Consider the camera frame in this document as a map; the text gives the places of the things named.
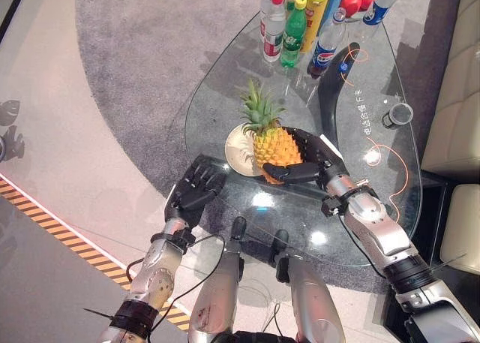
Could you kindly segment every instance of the yellow bottle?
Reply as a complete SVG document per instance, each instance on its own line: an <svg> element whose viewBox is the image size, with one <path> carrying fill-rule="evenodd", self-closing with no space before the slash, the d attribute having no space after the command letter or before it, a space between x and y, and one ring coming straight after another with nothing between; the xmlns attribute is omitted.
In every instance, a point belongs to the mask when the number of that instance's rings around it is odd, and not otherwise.
<svg viewBox="0 0 480 343"><path fill-rule="evenodd" d="M317 37L318 28L327 1L328 0L307 0L307 8L305 9L305 13L307 14L307 30L305 32L303 46L300 49L301 53L309 52L312 49L312 43Z"/></svg>

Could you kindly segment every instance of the caution tape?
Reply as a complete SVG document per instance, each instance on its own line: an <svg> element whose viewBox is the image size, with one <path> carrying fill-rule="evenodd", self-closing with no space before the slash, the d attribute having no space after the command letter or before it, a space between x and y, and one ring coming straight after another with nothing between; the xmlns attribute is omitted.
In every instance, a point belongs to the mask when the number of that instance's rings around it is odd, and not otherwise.
<svg viewBox="0 0 480 343"><path fill-rule="evenodd" d="M51 214L45 212L42 207L27 198L21 191L17 190L2 178L0 178L0 195L18 208L19 211L30 217L30 219L40 227L53 235L57 240L66 245L71 251L86 260L87 263L95 269L101 271L115 283L120 284L125 290L130 290L130 282L128 281L125 269L107 257L99 249L87 243L63 221L60 222L52 217ZM170 303L166 302L160 310L160 314L164 314L169 306ZM188 331L190 316L180 308L172 307L166 319L170 323L175 324L180 330Z"/></svg>

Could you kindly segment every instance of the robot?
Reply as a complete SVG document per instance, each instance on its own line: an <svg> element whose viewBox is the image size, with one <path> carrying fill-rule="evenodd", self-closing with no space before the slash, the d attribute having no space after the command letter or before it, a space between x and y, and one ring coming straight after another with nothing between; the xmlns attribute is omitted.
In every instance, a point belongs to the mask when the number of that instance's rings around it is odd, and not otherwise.
<svg viewBox="0 0 480 343"><path fill-rule="evenodd" d="M375 267L396 292L409 314L405 326L415 343L480 342L480 329L446 284L428 265L400 225L392 220L375 191L357 186L335 146L325 136L287 128L304 163L287 167L265 164L264 170L285 184L315 181L328 193L326 215L339 215L362 243ZM206 157L198 157L173 187L165 208L165 228L151 238L151 247L129 294L98 343L149 341L158 311L173 291L182 255L195 242L205 205L221 192L225 175ZM277 232L271 261L277 280L291 287L296 340L262 332L235 332L233 322L243 260L240 242L245 220L237 218L216 270L205 280L190 320L189 343L344 343L337 310L320 274L302 257L286 249L287 232Z"/></svg>

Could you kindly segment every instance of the silver metal arm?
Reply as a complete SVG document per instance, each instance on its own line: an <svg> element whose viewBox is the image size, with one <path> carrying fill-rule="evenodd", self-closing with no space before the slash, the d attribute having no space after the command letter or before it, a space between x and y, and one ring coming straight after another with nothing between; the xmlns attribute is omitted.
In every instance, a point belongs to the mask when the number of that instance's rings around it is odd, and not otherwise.
<svg viewBox="0 0 480 343"><path fill-rule="evenodd" d="M327 184L328 193L342 197L356 188L344 174ZM367 192L346 199L344 223L358 237L373 263L396 290L402 309L430 343L480 342L480 329L446 284L435 279L405 231ZM448 322L449 334L443 333Z"/></svg>
<svg viewBox="0 0 480 343"><path fill-rule="evenodd" d="M180 218L170 219L163 233L173 235L184 230ZM158 311L172 295L176 270L183 251L167 238L155 240L148 250L139 274L133 279L110 326L97 343L144 343Z"/></svg>

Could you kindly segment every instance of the beige sofa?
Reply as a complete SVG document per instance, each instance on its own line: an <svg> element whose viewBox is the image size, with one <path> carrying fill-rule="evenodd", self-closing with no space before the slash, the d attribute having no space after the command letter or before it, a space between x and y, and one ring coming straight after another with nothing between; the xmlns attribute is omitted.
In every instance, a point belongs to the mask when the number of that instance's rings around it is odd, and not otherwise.
<svg viewBox="0 0 480 343"><path fill-rule="evenodd" d="M470 183L451 197L440 258L480 275L480 0L460 0L421 168Z"/></svg>
<svg viewBox="0 0 480 343"><path fill-rule="evenodd" d="M460 0L421 168L462 182L478 182L479 117L480 0Z"/></svg>

